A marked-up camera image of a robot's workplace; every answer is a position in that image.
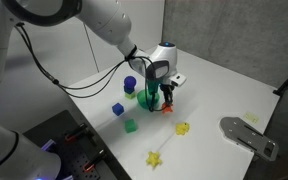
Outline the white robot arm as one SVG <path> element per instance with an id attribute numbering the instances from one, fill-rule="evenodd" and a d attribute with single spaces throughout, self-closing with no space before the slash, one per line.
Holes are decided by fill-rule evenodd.
<path id="1" fill-rule="evenodd" d="M 179 85 L 175 80 L 178 75 L 175 46 L 161 43 L 151 55 L 137 48 L 129 38 L 131 20 L 119 0 L 0 0 L 0 82 L 13 29 L 25 22 L 51 27 L 73 17 L 116 47 L 135 72 L 166 87 L 166 99 L 171 99 L 173 88 Z M 60 166 L 58 155 L 0 125 L 0 178 L 55 180 Z"/>

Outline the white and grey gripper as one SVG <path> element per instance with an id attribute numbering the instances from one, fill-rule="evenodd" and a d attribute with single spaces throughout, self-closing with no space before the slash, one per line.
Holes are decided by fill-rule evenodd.
<path id="1" fill-rule="evenodd" d="M 173 43 L 162 42 L 149 55 L 138 50 L 130 60 L 130 67 L 147 80 L 159 81 L 163 85 L 178 86 L 177 48 Z M 172 90 L 163 91 L 164 103 L 173 103 Z"/>

